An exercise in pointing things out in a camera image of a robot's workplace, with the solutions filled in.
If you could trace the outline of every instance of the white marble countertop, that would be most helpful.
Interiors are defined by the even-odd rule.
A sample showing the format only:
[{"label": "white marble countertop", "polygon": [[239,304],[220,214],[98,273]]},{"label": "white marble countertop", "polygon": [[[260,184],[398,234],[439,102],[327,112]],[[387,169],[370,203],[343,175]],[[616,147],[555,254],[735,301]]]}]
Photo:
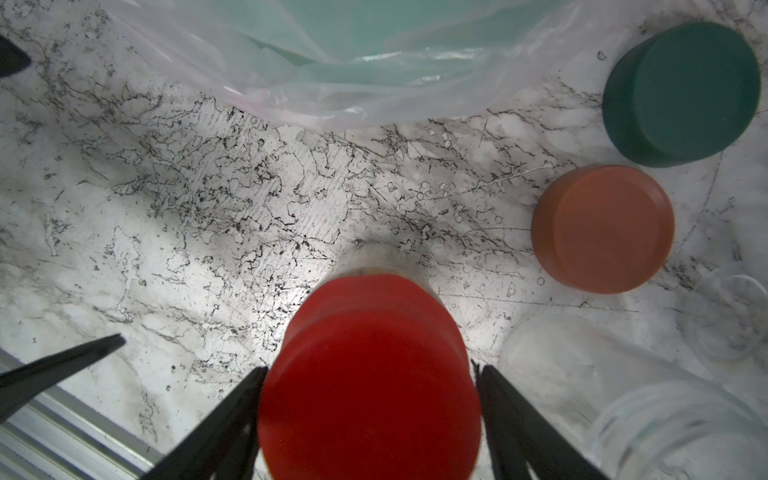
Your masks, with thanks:
[{"label": "white marble countertop", "polygon": [[[96,0],[5,0],[0,15],[34,62],[0,80],[0,347],[29,361],[122,333],[123,349],[62,386],[161,451],[274,360],[333,259],[367,240],[415,256],[480,362],[522,320],[565,310],[711,378],[678,333],[676,290],[705,253],[739,255],[722,179],[768,146],[765,0],[678,0],[474,117],[334,134],[265,123],[154,72]],[[561,286],[531,249],[537,199],[574,167],[631,164],[603,128],[605,79],[629,47],[690,18],[755,48],[759,112],[723,154],[644,169],[677,220],[650,282],[616,296]],[[475,477],[490,478],[487,462]]]}]

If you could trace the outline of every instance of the clear plastic cup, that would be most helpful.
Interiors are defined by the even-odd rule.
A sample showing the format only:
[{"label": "clear plastic cup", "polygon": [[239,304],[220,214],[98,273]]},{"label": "clear plastic cup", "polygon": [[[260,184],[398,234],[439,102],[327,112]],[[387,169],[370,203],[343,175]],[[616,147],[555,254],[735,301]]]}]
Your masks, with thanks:
[{"label": "clear plastic cup", "polygon": [[699,357],[737,361],[768,333],[768,290],[744,262],[706,275],[681,297],[678,309],[685,340]]},{"label": "clear plastic cup", "polygon": [[748,406],[581,317],[536,316],[517,327],[500,371],[610,478],[768,472],[768,429]]}]

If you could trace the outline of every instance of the plastic bag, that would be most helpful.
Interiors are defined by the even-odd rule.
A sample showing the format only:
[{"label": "plastic bag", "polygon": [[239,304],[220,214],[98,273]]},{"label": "plastic bag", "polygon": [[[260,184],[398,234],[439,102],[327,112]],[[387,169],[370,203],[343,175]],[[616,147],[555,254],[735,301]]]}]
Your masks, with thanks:
[{"label": "plastic bag", "polygon": [[159,71],[316,130],[475,114],[659,0],[102,0]]}]

